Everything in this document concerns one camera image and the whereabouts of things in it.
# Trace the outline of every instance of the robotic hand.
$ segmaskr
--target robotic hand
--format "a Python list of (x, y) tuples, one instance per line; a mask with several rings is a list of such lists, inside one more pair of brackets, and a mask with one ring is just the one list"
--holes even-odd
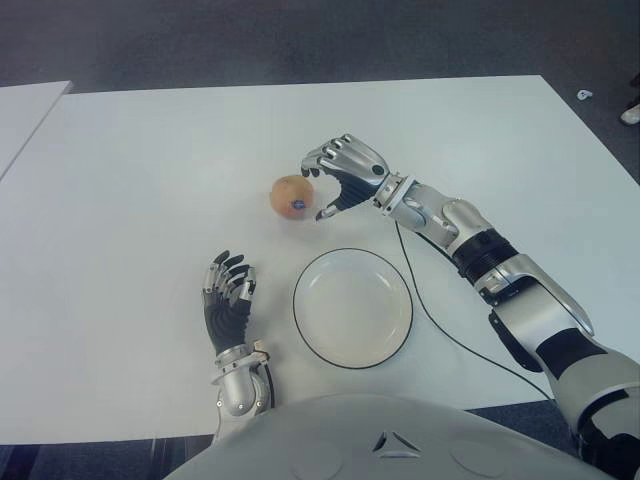
[(265, 411), (272, 398), (271, 382), (258, 370), (262, 366), (269, 375), (269, 356), (259, 342), (253, 349), (245, 343), (256, 276), (253, 267), (239, 265), (243, 259), (243, 255), (230, 257), (228, 250), (222, 252), (209, 266), (202, 287), (205, 323), (220, 371), (213, 380), (220, 386), (215, 442)]
[(383, 215), (448, 256), (492, 307), (490, 324), (513, 358), (546, 374), (582, 458), (618, 478), (640, 478), (640, 365), (593, 340), (586, 312), (542, 268), (472, 204), (391, 174), (352, 135), (311, 151), (301, 167), (304, 176), (323, 171), (341, 185), (317, 220), (373, 198)]

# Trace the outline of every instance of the white table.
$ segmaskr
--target white table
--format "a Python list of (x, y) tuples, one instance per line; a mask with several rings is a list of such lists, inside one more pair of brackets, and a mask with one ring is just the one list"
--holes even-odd
[[(338, 392), (459, 408), (539, 399), (417, 306), (406, 344), (372, 369), (328, 365), (299, 338), (293, 288), (318, 254), (366, 248), (408, 278), (393, 224), (372, 208), (316, 224), (269, 206), (277, 177), (347, 131), (393, 170), (475, 203), (581, 302), (600, 341), (640, 360), (640, 192), (540, 77), (67, 95), (0, 186), (0, 443), (214, 431), (199, 288), (225, 248), (257, 267), (248, 339), (271, 352), (280, 403)], [(315, 185), (318, 206), (337, 192), (330, 178)], [(405, 238), (442, 325), (517, 369), (467, 282)]]
[(71, 82), (0, 88), (0, 181)]

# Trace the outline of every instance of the wire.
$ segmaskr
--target wire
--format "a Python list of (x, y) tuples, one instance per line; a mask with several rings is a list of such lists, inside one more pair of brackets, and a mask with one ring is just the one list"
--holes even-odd
[(271, 408), (276, 408), (276, 397), (273, 388), (273, 378), (271, 378), (271, 370), (269, 370), (269, 365), (264, 365), (264, 371), (267, 374), (267, 380), (269, 381), (269, 390), (271, 393)]
[[(467, 352), (474, 354), (476, 357), (479, 357), (479, 358), (489, 362), (490, 364), (495, 365), (496, 367), (501, 368), (502, 370), (505, 370), (506, 372), (509, 372), (512, 375), (515, 375), (516, 377), (518, 377), (523, 382), (526, 382), (531, 387), (535, 388), (540, 393), (540, 395), (542, 395), (544, 398), (546, 398), (549, 402), (551, 402), (552, 404), (555, 404), (553, 402), (553, 399), (549, 395), (547, 395), (547, 393), (544, 390), (542, 390), (540, 387), (538, 387), (535, 383), (533, 383), (532, 381), (530, 381), (527, 378), (523, 377), (518, 372), (514, 372), (510, 368), (499, 364), (495, 360), (491, 360), (490, 358), (485, 357), (484, 355), (482, 355), (482, 354), (476, 352), (475, 350), (472, 350), (471, 348), (467, 347), (464, 343), (460, 342), (459, 340), (457, 340), (453, 336), (451, 336), (444, 328), (442, 328), (440, 326), (440, 324), (438, 322), (436, 322), (435, 318), (433, 318), (433, 315), (431, 315), (431, 313), (429, 312), (429, 310), (425, 306), (424, 302), (422, 301), (422, 296), (420, 295), (420, 291), (418, 290), (418, 283), (416, 282), (416, 277), (415, 277), (415, 275), (413, 273), (413, 267), (411, 266), (411, 262), (409, 261), (409, 255), (407, 255), (407, 250), (404, 247), (404, 241), (402, 240), (402, 234), (400, 233), (400, 227), (398, 226), (398, 222), (395, 222), (395, 224), (396, 224), (396, 232), (398, 233), (398, 240), (400, 240), (400, 247), (402, 248), (402, 253), (404, 255), (404, 259), (407, 261), (407, 267), (409, 267), (409, 273), (411, 274), (411, 282), (413, 283), (413, 288), (416, 291), (416, 295), (418, 297), (418, 301), (420, 302), (420, 305), (422, 305), (422, 309), (424, 310), (424, 313), (427, 315), (427, 318), (429, 318), (429, 320), (431, 320), (431, 323), (433, 323), (436, 326), (436, 328), (438, 330), (440, 330), (440, 332), (444, 336), (446, 336), (449, 340), (451, 340), (453, 343), (455, 343), (459, 347), (464, 348)], [(429, 242), (430, 244), (432, 244), (435, 247), (433, 242), (431, 242), (431, 240), (429, 240), (427, 237), (425, 237), (424, 235), (420, 235), (420, 234), (418, 234), (418, 235), (423, 240), (426, 240), (427, 242)], [(440, 250), (438, 247), (436, 247), (436, 249), (440, 253), (442, 253), (444, 255), (444, 252), (442, 252), (442, 250)]]
[(458, 268), (458, 266), (453, 262), (453, 260), (451, 260), (451, 257), (449, 255), (447, 255), (443, 250), (440, 249), (439, 246), (437, 246), (435, 243), (433, 243), (431, 240), (429, 240), (427, 237), (425, 237), (424, 235), (422, 235), (420, 232), (416, 232), (416, 235), (418, 235), (421, 239), (423, 239), (425, 242), (427, 242), (429, 245), (431, 245), (433, 248), (436, 249), (436, 251), (442, 255), (442, 258), (444, 258), (447, 262), (449, 262), (451, 265), (453, 265), (454, 267)]

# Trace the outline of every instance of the small white object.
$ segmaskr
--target small white object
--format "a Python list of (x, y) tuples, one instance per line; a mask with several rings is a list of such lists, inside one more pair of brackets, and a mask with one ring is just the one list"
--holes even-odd
[(352, 248), (316, 258), (293, 298), (298, 330), (314, 353), (345, 368), (384, 362), (402, 347), (412, 321), (411, 295), (393, 265)]
[(635, 107), (631, 107), (629, 110), (626, 110), (622, 115), (620, 115), (620, 120), (625, 125), (636, 125), (640, 122), (640, 104)]
[(578, 97), (578, 100), (586, 100), (587, 98), (593, 97), (593, 92), (590, 92), (589, 90), (580, 90), (576, 94), (576, 97)]

